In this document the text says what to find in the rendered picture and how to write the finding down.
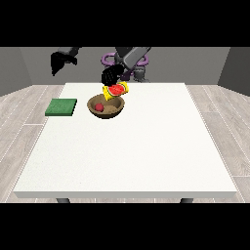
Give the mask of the brown wooden bowl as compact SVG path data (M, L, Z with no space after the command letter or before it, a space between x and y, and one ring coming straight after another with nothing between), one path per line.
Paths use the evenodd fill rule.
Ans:
M95 106L97 104L102 104L104 106L104 110L96 111ZM125 102L121 97L116 97L107 101L103 94L96 95L87 102L87 107L89 108L89 110L95 116L101 119L109 119L115 117L122 111L124 105Z

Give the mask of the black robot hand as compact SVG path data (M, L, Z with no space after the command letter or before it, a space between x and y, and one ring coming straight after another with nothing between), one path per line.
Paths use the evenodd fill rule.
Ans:
M105 86L115 85L118 80L128 81L131 71L122 64L115 64L106 68L102 73L102 83Z
M73 63L74 65L77 65L77 58L60 52L53 53L51 55L52 75L55 76L66 63Z

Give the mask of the green square pad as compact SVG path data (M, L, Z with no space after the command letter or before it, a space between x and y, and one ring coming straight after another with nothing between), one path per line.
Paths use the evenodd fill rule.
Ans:
M46 116L71 116L75 109L76 99L52 99L45 111Z

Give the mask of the yellow cup with melon print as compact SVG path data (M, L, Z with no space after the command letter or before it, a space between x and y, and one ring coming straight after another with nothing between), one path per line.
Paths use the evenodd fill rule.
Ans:
M109 101L116 97L120 97L129 92L129 87L126 82L117 82L112 86L103 86L104 98Z

